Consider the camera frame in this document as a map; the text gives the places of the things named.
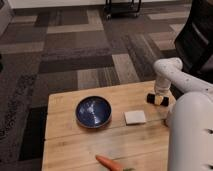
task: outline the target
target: wooden tabletop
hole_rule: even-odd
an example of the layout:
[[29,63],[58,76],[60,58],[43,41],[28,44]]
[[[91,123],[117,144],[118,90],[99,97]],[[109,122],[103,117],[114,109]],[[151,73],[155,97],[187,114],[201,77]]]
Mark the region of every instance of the wooden tabletop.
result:
[[[53,94],[49,98],[43,171],[106,171],[96,154],[105,155],[138,171],[166,171],[168,128],[163,119],[167,107],[146,102],[154,82]],[[104,128],[88,130],[76,122],[77,104],[88,96],[102,96],[112,107],[112,121]],[[169,93],[171,103],[174,97]],[[124,112],[144,110],[147,123],[126,126]]]

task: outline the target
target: white sponge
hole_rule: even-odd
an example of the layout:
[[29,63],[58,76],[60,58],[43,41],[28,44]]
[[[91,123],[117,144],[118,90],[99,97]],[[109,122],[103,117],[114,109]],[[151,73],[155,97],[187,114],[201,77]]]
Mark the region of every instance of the white sponge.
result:
[[125,112],[127,125],[146,123],[146,116],[143,110]]

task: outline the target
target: metallic blue bowl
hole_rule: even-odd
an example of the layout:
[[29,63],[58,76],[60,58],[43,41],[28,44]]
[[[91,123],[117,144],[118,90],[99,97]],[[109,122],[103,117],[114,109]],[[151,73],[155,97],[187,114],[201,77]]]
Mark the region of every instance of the metallic blue bowl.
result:
[[83,127],[99,128],[111,120],[111,106],[102,97],[87,97],[78,104],[76,118]]

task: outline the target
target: gray carpet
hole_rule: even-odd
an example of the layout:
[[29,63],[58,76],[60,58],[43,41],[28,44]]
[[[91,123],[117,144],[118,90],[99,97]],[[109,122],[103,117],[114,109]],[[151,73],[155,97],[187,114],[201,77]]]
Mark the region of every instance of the gray carpet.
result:
[[109,21],[102,7],[16,10],[0,38],[0,170],[41,170],[50,94],[154,80],[189,9],[145,3]]

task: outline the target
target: carrot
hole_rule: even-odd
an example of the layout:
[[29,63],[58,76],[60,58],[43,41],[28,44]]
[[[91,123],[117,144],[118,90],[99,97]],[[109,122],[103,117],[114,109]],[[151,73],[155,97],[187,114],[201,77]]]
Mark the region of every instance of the carrot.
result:
[[134,170],[132,168],[124,169],[123,166],[115,162],[111,159],[108,159],[107,157],[96,155],[95,158],[106,168],[110,169],[110,171],[131,171]]

